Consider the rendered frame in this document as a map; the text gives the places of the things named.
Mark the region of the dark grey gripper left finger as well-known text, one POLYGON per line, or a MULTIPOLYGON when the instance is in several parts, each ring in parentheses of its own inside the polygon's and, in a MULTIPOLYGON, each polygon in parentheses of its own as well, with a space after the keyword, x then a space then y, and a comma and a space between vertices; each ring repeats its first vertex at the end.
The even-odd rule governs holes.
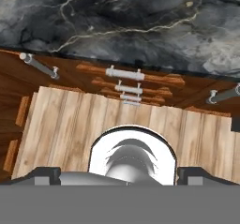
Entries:
POLYGON ((0 186, 60 186, 61 169, 59 167, 36 167, 25 176, 0 183, 0 186))

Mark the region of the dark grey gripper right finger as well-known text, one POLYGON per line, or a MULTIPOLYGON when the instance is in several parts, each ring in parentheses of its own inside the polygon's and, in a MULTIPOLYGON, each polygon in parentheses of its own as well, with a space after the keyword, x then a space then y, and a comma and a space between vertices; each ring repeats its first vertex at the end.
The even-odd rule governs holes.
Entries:
POLYGON ((237 183, 216 177, 201 167, 179 167, 178 186, 237 186, 237 183))

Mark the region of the white round object grey centre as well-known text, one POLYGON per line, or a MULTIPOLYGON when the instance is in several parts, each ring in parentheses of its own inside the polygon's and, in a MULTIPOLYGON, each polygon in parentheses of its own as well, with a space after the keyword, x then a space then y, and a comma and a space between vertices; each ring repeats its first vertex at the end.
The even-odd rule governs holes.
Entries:
POLYGON ((88 172, 135 185, 173 186, 176 155, 148 127, 122 125, 104 131, 93 143, 88 172))

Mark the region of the brown wooden drawer front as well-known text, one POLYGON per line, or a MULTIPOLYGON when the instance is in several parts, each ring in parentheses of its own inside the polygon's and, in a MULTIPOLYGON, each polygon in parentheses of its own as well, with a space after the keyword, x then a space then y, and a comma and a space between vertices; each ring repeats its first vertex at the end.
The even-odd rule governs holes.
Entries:
MULTIPOLYGON (((100 90, 100 93, 103 95, 103 96, 114 96, 114 97, 120 97, 120 95, 123 93, 123 92, 117 92, 117 91, 113 91, 113 90, 110 90, 108 88, 102 88, 100 90)), ((147 96, 143 96, 143 95, 137 95, 137 94, 131 94, 131 93, 125 93, 126 95, 129 95, 129 96, 139 96, 142 98, 142 102, 154 102, 154 103, 158 103, 158 104, 163 104, 165 102, 165 99, 163 97, 147 97, 147 96)))
MULTIPOLYGON (((114 87, 118 84, 118 83, 113 83, 113 82, 105 82, 105 81, 100 80, 100 79, 93 79, 91 81, 91 83, 93 85, 99 86, 101 88, 108 88, 108 89, 113 90, 113 91, 116 91, 114 89, 114 87)), ((173 93, 168 88, 160 88, 158 90, 142 88, 142 94, 162 96, 162 97, 172 97, 173 96, 173 93)))
MULTIPOLYGON (((98 75, 106 75, 105 70, 107 69, 103 67, 90 66, 87 64, 79 64, 76 66, 76 68, 81 72, 98 74, 98 75)), ((145 75, 144 77, 145 82, 163 83, 168 86, 176 86, 176 87, 181 87, 185 85, 185 81, 182 79, 181 76, 168 76, 168 75, 156 76, 156 75, 150 75, 145 73, 143 74, 145 75)))
MULTIPOLYGON (((120 97, 114 97, 114 96, 105 96, 107 98, 112 98, 112 99, 116 99, 116 100, 119 100, 119 101, 124 101, 123 99, 121 99, 120 97)), ((157 107, 160 107, 162 106, 161 104, 158 104, 158 103, 154 103, 154 102, 140 102, 142 105, 145 104, 145 105, 151 105, 151 106, 157 106, 157 107)))

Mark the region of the brown wooden cupboard door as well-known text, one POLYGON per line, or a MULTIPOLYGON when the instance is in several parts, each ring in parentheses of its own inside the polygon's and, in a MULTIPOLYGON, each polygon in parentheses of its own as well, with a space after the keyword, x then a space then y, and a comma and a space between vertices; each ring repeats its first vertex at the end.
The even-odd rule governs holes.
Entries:
POLYGON ((205 78, 185 78, 185 86, 181 90, 172 92, 172 106, 187 111, 226 117, 240 116, 240 97, 231 97, 217 104, 206 103, 211 90, 222 93, 235 86, 235 82, 205 78))
POLYGON ((0 182, 10 179, 13 173, 32 95, 40 86, 93 91, 89 76, 77 69, 78 65, 86 66, 87 61, 40 54, 35 58, 44 67, 58 67, 60 78, 54 80, 28 66, 18 52, 0 50, 0 182))

